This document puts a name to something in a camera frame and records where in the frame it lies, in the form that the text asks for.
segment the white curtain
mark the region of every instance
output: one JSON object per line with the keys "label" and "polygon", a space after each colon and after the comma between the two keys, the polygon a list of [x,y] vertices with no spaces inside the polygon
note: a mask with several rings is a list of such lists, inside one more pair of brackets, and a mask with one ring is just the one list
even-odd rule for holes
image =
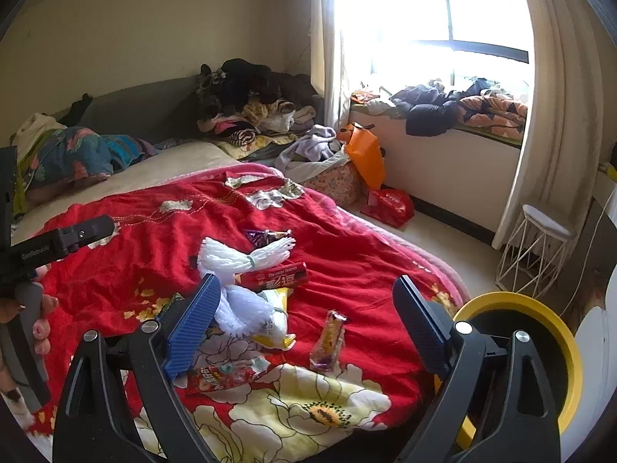
{"label": "white curtain", "polygon": [[311,82],[325,98],[325,125],[344,126],[349,97],[371,73],[372,0],[311,0]]}
{"label": "white curtain", "polygon": [[527,0],[535,85],[516,174],[493,247],[501,248],[526,199],[570,217],[581,231],[603,130],[600,60],[584,0]]}

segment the window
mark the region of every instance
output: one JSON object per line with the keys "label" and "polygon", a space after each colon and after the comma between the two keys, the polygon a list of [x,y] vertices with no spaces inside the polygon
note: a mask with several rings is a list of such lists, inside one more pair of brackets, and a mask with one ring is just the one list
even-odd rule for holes
{"label": "window", "polygon": [[525,0],[377,0],[375,80],[390,91],[487,78],[527,101],[533,34]]}

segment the floor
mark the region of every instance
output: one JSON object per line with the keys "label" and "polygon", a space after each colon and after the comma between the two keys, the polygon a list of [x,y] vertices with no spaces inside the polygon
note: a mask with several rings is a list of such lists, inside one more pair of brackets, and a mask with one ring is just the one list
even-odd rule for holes
{"label": "floor", "polygon": [[457,270],[472,297],[499,290],[495,275],[501,253],[490,245],[418,212],[401,229],[360,214],[357,207],[350,212],[443,259]]}

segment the power cord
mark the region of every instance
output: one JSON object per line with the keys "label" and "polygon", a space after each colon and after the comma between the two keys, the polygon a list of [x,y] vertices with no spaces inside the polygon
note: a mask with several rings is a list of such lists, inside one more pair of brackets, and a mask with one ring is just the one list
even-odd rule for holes
{"label": "power cord", "polygon": [[591,240],[589,241],[589,247],[587,248],[587,253],[585,254],[585,260],[582,263],[582,270],[581,270],[581,276],[579,277],[579,281],[578,284],[576,284],[576,289],[574,294],[572,294],[572,297],[570,298],[570,301],[568,301],[568,304],[566,305],[566,307],[563,309],[563,311],[559,314],[559,317],[561,318],[563,316],[563,314],[565,312],[568,311],[568,308],[570,308],[570,305],[572,304],[573,300],[576,297],[576,293],[578,292],[578,289],[581,287],[581,282],[582,282],[582,278],[585,275],[585,267],[587,266],[587,259],[589,258],[589,252],[591,251],[591,246],[593,245],[593,240],[595,239],[595,234],[598,231],[598,226],[600,224],[600,221],[602,220],[602,216],[604,215],[604,213],[606,213],[607,211],[607,205],[609,204],[609,202],[611,201],[611,198],[613,198],[613,195],[615,194],[615,191],[617,190],[617,188],[613,188],[611,194],[609,195],[606,203],[602,206],[602,212],[600,213],[600,217],[598,217],[598,220],[595,224],[595,228],[593,229],[593,234],[591,235]]}

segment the human hand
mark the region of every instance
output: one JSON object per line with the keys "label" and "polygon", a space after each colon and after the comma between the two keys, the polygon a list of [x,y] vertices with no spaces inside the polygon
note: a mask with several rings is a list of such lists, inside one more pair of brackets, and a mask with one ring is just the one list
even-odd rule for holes
{"label": "human hand", "polygon": [[[49,266],[44,266],[36,270],[36,278],[35,283],[38,280],[41,280],[43,276],[49,271]],[[49,315],[56,307],[58,306],[58,299],[56,297],[49,296],[45,294],[41,300],[41,318],[35,322],[32,327],[32,333],[36,339],[35,344],[35,352],[39,355],[46,355],[49,353],[51,349],[51,345],[49,344],[49,322],[45,318]],[[16,300],[14,299],[3,299],[0,298],[0,323],[7,323],[13,320],[20,311],[24,309]],[[13,393],[16,389],[17,385],[13,381],[13,378],[10,376],[10,372],[7,370],[4,360],[2,359],[2,354],[0,352],[0,391],[5,394]]]}

